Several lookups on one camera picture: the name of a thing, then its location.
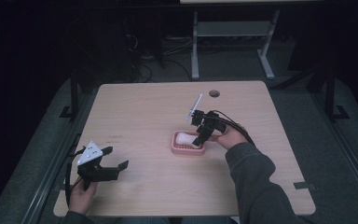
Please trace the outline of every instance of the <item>pink container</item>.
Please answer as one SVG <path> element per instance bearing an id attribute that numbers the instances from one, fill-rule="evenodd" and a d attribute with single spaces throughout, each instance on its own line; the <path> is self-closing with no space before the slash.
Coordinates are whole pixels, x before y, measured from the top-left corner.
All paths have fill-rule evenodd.
<path id="1" fill-rule="evenodd" d="M 199 148 L 193 148 L 187 145 L 179 145 L 175 142 L 176 135 L 179 133 L 187 133 L 190 135 L 199 135 L 198 133 L 190 133 L 190 132 L 183 132 L 177 131 L 172 136 L 172 143 L 171 143 L 171 151 L 173 154 L 177 155 L 189 155 L 189 156 L 202 156 L 205 153 L 205 145 L 201 145 Z"/>

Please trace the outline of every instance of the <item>person's left hand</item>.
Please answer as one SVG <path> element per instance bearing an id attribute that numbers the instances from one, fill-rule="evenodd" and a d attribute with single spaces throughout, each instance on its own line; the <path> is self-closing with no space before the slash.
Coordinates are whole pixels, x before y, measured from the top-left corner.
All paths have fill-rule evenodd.
<path id="1" fill-rule="evenodd" d="M 69 211 L 86 215 L 90 209 L 92 198 L 97 191 L 97 186 L 98 182 L 91 182 L 89 188 L 84 190 L 84 180 L 80 179 L 72 189 Z"/>

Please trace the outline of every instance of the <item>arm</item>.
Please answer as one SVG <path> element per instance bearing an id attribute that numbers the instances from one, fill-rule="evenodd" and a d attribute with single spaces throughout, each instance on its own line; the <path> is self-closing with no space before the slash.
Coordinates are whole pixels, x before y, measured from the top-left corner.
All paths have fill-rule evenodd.
<path id="1" fill-rule="evenodd" d="M 91 182 L 89 188 L 84 190 L 84 181 L 80 179 L 71 192 L 69 210 L 63 219 L 63 224 L 93 224 L 86 217 L 92 203 L 92 198 L 97 190 L 98 182 Z"/>
<path id="2" fill-rule="evenodd" d="M 217 137 L 228 150 L 226 160 L 234 180 L 241 223 L 297 223 L 293 208 L 279 185 L 269 177 L 275 171 L 272 160 L 234 129 Z"/>

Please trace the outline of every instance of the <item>hand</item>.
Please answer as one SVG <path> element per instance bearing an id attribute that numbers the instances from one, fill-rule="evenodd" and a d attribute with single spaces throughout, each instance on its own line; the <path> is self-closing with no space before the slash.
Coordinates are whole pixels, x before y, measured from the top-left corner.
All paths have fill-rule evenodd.
<path id="1" fill-rule="evenodd" d="M 211 138 L 227 150 L 231 149 L 238 143 L 248 142 L 240 132 L 229 125 L 226 125 L 226 131 L 222 135 L 213 135 Z"/>
<path id="2" fill-rule="evenodd" d="M 86 215 L 90 209 L 92 198 L 97 191 L 97 186 L 98 182 L 91 182 L 89 188 L 84 190 L 84 180 L 80 179 L 72 189 L 69 211 Z"/>

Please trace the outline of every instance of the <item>dark background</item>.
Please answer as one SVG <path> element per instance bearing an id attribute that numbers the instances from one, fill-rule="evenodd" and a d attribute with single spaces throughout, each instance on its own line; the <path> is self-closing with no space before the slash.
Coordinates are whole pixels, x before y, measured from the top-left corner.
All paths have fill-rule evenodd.
<path id="1" fill-rule="evenodd" d="M 123 30 L 141 36 L 140 44 L 155 56 L 165 34 L 191 34 L 191 11 L 126 14 L 123 25 L 123 11 L 79 12 L 60 7 L 75 6 L 74 1 L 59 3 L 0 0 L 0 193 L 71 73 L 79 74 L 83 91 L 102 82 L 131 82 L 136 55 L 127 52 Z M 358 101 L 358 1 L 301 11 L 289 7 L 278 24 L 274 38 L 297 40 L 290 69 L 327 63 Z"/>

